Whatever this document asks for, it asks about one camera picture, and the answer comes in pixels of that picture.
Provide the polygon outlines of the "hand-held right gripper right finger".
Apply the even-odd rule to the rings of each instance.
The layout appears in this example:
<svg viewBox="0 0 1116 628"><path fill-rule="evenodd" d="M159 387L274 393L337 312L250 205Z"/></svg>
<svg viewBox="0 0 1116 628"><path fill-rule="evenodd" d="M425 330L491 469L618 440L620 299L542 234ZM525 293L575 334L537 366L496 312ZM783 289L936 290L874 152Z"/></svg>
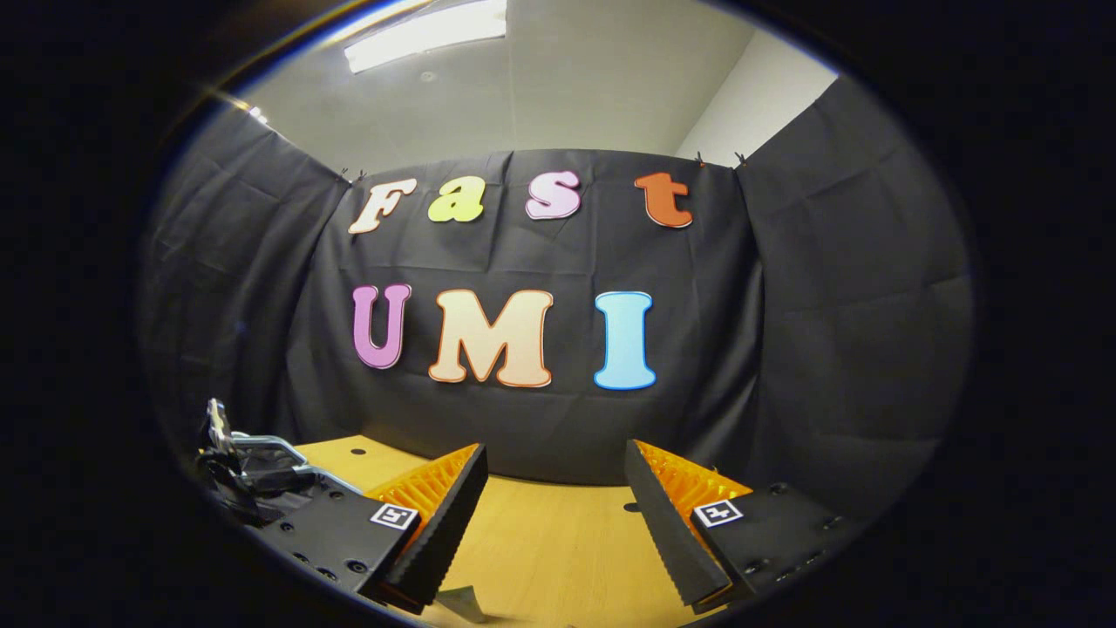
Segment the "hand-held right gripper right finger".
<svg viewBox="0 0 1116 628"><path fill-rule="evenodd" d="M644 439L624 473L681 603L762 603L816 573L877 516L870 496L785 468L732 476Z"/></svg>

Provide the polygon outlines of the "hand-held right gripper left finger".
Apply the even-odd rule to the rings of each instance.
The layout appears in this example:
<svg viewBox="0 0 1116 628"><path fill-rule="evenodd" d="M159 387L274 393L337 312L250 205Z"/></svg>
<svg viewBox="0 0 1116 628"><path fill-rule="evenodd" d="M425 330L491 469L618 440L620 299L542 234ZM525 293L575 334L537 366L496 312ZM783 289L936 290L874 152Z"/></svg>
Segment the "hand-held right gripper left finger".
<svg viewBox="0 0 1116 628"><path fill-rule="evenodd" d="M359 492L330 477L260 541L328 584L421 615L434 603L489 480L472 444Z"/></svg>

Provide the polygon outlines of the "black backdrop cloth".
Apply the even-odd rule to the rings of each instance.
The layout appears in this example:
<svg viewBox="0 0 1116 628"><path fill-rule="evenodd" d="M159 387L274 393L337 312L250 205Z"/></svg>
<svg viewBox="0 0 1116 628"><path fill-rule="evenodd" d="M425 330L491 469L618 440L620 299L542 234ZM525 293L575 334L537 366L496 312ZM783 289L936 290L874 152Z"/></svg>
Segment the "black backdrop cloth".
<svg viewBox="0 0 1116 628"><path fill-rule="evenodd" d="M224 106L142 247L153 413L617 485L629 439L847 516L941 444L973 345L956 202L840 77L740 167L499 151L347 182Z"/></svg>

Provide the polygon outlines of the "ceiling light panel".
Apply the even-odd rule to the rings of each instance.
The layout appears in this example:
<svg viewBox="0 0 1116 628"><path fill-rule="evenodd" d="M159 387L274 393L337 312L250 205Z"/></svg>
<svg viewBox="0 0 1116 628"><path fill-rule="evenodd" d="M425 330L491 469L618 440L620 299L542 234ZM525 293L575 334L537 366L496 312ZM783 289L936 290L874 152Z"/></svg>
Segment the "ceiling light panel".
<svg viewBox="0 0 1116 628"><path fill-rule="evenodd" d="M413 55L506 33L507 0L473 0L391 25L345 47L344 56L352 74L359 74Z"/></svg>

